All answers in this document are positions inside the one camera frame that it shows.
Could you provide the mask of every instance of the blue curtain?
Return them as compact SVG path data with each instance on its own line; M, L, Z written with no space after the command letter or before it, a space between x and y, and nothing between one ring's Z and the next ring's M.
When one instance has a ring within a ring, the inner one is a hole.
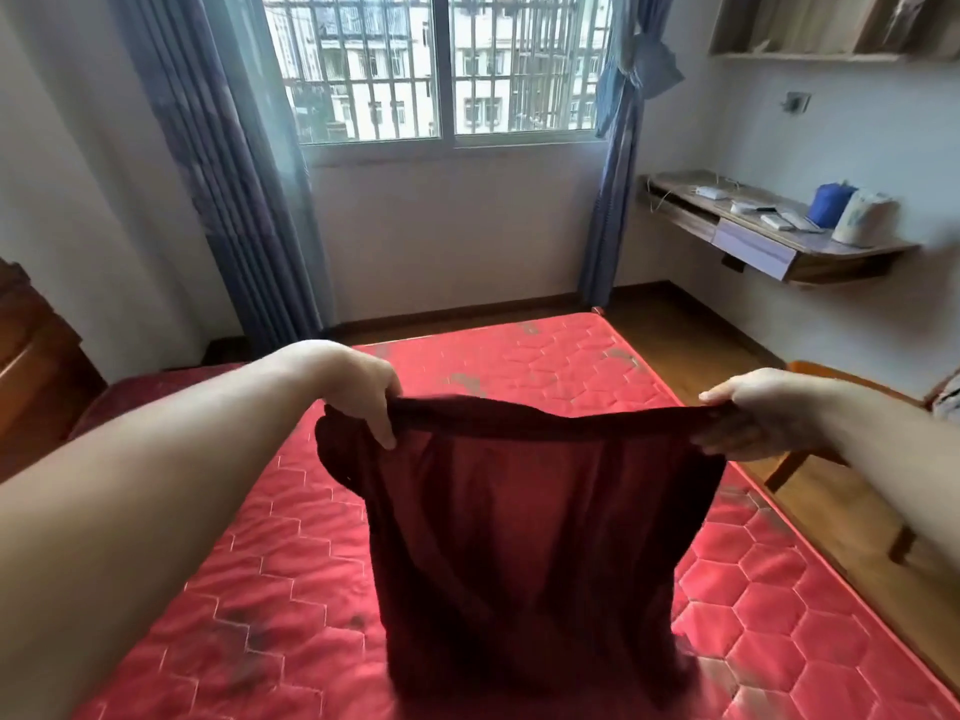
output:
M327 260L259 0L110 0L257 354L334 325Z
M644 106L684 79L662 41L672 5L673 0L613 3L613 35L597 85L596 132L609 135L609 148L578 285L589 306L606 306L614 288Z

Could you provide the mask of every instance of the window sill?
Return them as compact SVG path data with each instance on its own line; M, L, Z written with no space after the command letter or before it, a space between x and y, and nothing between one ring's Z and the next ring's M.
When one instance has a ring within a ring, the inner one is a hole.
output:
M479 156L509 156L558 147L604 148L606 139L586 131L518 131L457 136L444 139L401 139L348 143L307 143L301 148L307 166L327 169L400 161L462 159Z

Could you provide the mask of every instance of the dark red garment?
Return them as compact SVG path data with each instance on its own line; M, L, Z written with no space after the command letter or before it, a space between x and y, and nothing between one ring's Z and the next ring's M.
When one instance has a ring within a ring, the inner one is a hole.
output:
M688 439L710 418L397 399L386 452L327 407L318 456L366 501L397 694L629 690L661 710L686 696L696 663L670 631L673 571L725 468Z

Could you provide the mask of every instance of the wooden furniture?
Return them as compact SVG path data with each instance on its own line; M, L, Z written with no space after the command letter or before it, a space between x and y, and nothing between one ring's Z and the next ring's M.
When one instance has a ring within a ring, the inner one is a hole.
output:
M859 384L860 386L868 387L877 392L882 392L888 397L905 401L907 404L912 404L919 409L925 409L927 411L930 411L934 400L937 399L944 386L946 386L947 382L953 377L952 374L944 379L939 385L935 386L933 390L931 390L930 393L924 399L922 399L922 401L918 401L917 399L907 396L904 393L894 391L894 389L890 388L889 386L883 386L882 384L860 378L859 376L851 373L846 373L846 371L840 371L836 368L830 368L829 366L821 365L820 363L794 361L787 363L786 368L787 371L795 374L824 376L828 379L840 379L853 384ZM798 468L811 455L820 457L824 460L829 460L837 465L846 466L847 464L846 461L833 450L822 450L818 452L790 452L783 457L774 471L770 473L770 477L767 478L765 483L767 490L769 490L771 493L775 493L782 488L786 481L789 480L793 475L793 473L797 472ZM887 556L895 564L902 564L906 558L906 555L910 552L910 549L913 547L913 544L916 541L917 533L913 532L909 526L904 525L902 528L900 528L899 533L896 535L896 539L894 540L893 545L890 546Z
M0 260L0 482L62 445L106 386L23 269Z
M918 247L898 239L875 247L851 247L833 241L830 232L778 232L764 224L760 215L733 213L731 199L713 200L694 193L698 186L716 187L732 198L769 203L800 215L807 214L808 205L705 170L642 176L636 186L641 206L711 243L733 263L784 282L829 285L885 276L894 261Z
M890 63L960 58L960 0L723 0L710 52L734 59Z

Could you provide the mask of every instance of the desk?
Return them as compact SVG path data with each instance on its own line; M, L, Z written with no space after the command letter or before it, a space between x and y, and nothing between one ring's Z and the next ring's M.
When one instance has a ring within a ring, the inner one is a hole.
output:
M831 232L777 231L760 215L731 211L731 199L708 199L695 194L698 186L722 189L734 199L752 200L806 215L808 205L773 192L720 178L712 171L650 174L637 180L636 197L656 216L709 242L733 258L783 282L829 285L882 277L915 242L890 238L872 247L851 247L833 241Z

